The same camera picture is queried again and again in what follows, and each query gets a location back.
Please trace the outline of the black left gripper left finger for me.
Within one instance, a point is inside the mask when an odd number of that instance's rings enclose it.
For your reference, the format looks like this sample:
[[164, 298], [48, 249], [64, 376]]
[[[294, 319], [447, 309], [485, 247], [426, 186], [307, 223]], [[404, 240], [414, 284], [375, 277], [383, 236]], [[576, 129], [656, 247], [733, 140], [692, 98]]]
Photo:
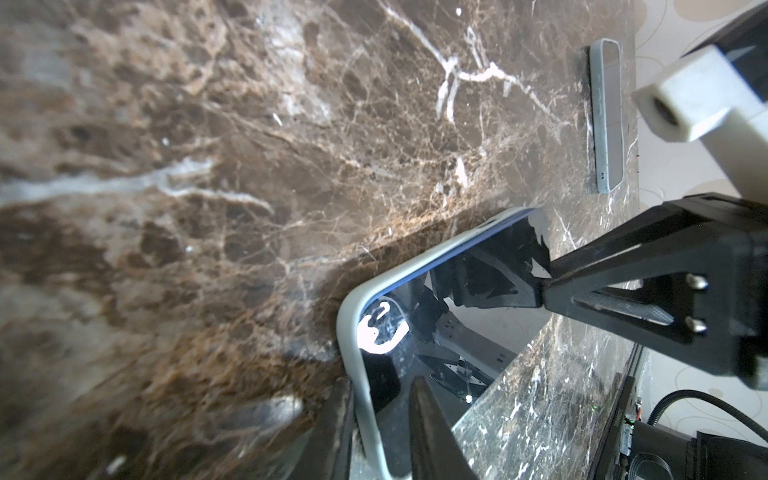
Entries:
[[335, 382], [290, 480], [347, 480], [354, 431], [354, 391], [349, 378]]

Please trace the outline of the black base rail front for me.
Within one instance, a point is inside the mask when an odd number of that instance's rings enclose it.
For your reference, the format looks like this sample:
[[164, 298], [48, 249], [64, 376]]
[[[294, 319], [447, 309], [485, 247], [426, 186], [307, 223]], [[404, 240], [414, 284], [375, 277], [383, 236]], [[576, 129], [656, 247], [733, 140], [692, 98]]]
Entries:
[[618, 394], [609, 410], [598, 452], [587, 479], [623, 479], [628, 465], [632, 427], [638, 418], [636, 373], [643, 348], [635, 345], [626, 372], [617, 379]]

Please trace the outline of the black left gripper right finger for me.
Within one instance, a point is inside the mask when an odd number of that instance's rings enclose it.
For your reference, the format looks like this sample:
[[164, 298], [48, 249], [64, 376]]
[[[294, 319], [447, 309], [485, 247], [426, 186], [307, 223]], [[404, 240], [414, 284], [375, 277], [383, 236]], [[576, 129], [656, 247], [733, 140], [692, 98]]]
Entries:
[[413, 479], [477, 479], [424, 377], [411, 385], [409, 429]]

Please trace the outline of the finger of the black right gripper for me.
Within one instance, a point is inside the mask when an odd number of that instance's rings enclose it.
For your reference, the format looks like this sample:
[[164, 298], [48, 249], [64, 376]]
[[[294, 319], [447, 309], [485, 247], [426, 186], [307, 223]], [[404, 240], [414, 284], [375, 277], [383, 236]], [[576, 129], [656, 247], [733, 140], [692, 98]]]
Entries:
[[652, 207], [554, 260], [547, 310], [711, 375], [767, 387], [767, 207], [716, 193]]

